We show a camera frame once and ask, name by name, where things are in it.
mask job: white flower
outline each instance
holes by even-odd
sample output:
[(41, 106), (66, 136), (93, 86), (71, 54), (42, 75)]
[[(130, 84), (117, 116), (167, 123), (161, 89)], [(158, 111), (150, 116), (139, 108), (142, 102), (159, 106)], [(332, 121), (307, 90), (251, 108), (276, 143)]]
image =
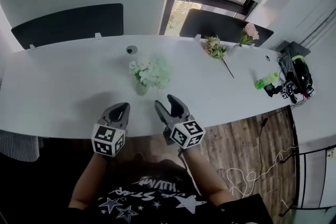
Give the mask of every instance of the white flower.
[(208, 37), (208, 44), (212, 47), (220, 45), (221, 40), (218, 37)]
[(138, 66), (141, 70), (145, 70), (150, 65), (150, 60), (140, 57), (138, 59)]
[(129, 67), (137, 80), (147, 87), (164, 89), (169, 84), (169, 71), (163, 58), (139, 58), (137, 62), (131, 62)]
[(135, 61), (130, 62), (129, 69), (131, 74), (136, 74), (139, 72), (139, 67)]

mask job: table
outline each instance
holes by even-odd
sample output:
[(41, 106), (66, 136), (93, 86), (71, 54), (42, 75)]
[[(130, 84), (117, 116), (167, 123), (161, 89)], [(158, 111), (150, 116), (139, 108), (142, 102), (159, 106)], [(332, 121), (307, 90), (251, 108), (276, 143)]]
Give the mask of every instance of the table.
[[(129, 55), (126, 47), (138, 48)], [(138, 56), (163, 55), (171, 69), (167, 89), (140, 97), (128, 64)], [(0, 91), (0, 129), (20, 134), (90, 138), (104, 109), (129, 102), (128, 136), (160, 134), (163, 124), (154, 100), (180, 98), (204, 127), (241, 120), (290, 104), (270, 98), (254, 81), (279, 71), (278, 52), (242, 48), (223, 64), (199, 41), (168, 36), (118, 36), (61, 42), (13, 54)]]

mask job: pink flower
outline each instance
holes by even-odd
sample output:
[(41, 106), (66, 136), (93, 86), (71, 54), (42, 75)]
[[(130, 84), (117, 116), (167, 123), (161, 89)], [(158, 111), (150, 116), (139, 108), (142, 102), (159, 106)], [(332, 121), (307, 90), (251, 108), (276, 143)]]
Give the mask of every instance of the pink flower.
[(259, 39), (259, 35), (258, 35), (258, 31), (256, 29), (256, 27), (254, 26), (254, 24), (252, 23), (248, 23), (245, 28), (244, 31), (246, 32), (246, 34), (251, 37), (253, 40)]

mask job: white star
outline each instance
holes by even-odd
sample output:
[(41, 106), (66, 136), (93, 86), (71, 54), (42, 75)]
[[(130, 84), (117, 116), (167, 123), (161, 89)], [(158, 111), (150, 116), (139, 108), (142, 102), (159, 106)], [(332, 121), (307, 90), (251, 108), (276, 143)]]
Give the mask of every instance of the white star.
[(194, 214), (196, 211), (196, 206), (203, 205), (206, 201), (196, 201), (196, 195), (189, 196), (188, 198), (182, 198), (179, 196), (174, 196), (180, 204), (176, 208), (185, 207), (190, 213)]
[(107, 206), (107, 208), (109, 209), (109, 214), (110, 214), (114, 206), (123, 205), (123, 204), (118, 203), (118, 200), (119, 199), (111, 200), (110, 198), (107, 198), (107, 202), (104, 202), (99, 207)]
[(154, 206), (154, 207), (156, 207), (158, 209), (161, 205), (162, 204), (160, 204), (159, 201), (154, 201), (152, 206)]
[(117, 210), (120, 212), (120, 214), (116, 218), (123, 218), (124, 220), (127, 221), (127, 223), (131, 222), (131, 217), (138, 215), (138, 213), (131, 210), (131, 205), (125, 209), (117, 207)]

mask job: small round object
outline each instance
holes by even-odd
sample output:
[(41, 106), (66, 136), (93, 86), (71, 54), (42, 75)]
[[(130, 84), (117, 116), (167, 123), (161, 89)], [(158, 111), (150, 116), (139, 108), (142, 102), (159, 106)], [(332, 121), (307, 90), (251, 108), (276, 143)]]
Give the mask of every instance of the small round object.
[(138, 48), (137, 48), (136, 46), (128, 46), (128, 47), (126, 48), (126, 52), (127, 52), (128, 54), (133, 55), (133, 54), (136, 54), (136, 53), (138, 52)]

